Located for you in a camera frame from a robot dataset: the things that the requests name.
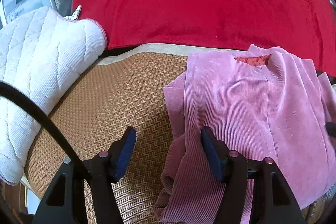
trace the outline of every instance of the pink corduroy sweater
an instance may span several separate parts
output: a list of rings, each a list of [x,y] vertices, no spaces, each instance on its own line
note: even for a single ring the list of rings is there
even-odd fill
[[[238,57],[270,55],[251,66]],[[161,222],[212,223],[224,192],[200,141],[210,126],[216,138],[246,158],[271,157],[305,208],[336,181],[335,150],[325,130],[336,122],[336,97],[312,60],[280,47],[251,45],[247,52],[191,54],[187,70],[164,89],[173,142],[154,206]],[[241,223],[248,223],[253,181]]]

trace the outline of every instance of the black clamp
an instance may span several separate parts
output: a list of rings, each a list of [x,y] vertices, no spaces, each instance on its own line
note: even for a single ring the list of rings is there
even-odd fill
[[[248,179],[254,179],[249,224],[305,224],[295,196],[273,159],[246,159],[217,140],[209,127],[202,129],[201,142],[212,173],[226,183],[214,224],[241,222]]]
[[[117,183],[125,174],[135,141],[136,131],[128,127],[108,151],[102,151],[83,164],[90,174],[97,223],[123,224],[111,183]],[[51,181],[35,214],[33,224],[87,224],[84,198],[84,177],[66,158]]]

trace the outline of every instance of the blue foam pad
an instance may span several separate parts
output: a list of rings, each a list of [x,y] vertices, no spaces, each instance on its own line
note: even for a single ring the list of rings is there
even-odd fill
[[[125,175],[136,140],[137,140],[137,133],[133,128],[129,132],[127,139],[121,149],[120,155],[116,161],[115,173],[114,173],[115,182],[118,182]]]
[[[215,175],[215,177],[220,181],[223,181],[223,173],[222,173],[222,161],[219,157],[214,144],[211,142],[211,139],[207,132],[205,130],[201,131],[201,143],[203,146],[203,150],[205,152],[205,155],[208,159],[208,162],[210,164],[210,168],[212,170],[212,173]]]

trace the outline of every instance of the bed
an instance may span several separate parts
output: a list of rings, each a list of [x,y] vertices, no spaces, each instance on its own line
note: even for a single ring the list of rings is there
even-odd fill
[[[162,87],[186,69],[189,53],[205,50],[208,49],[146,44],[119,56],[100,59],[80,76],[49,116],[82,160],[106,150],[127,126],[137,130],[128,171],[113,185],[125,223],[157,223],[152,207],[162,189],[160,174],[172,141]],[[42,129],[31,146],[25,167],[30,186],[40,198],[65,157]],[[320,219],[328,205],[333,204],[335,191],[333,186],[302,210],[307,223]],[[95,223],[87,185],[85,201],[89,223]]]

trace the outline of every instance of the red patterned fabric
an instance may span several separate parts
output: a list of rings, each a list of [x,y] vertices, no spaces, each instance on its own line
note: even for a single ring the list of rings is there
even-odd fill
[[[270,54],[257,57],[235,57],[235,60],[249,64],[250,66],[262,66],[268,64]]]

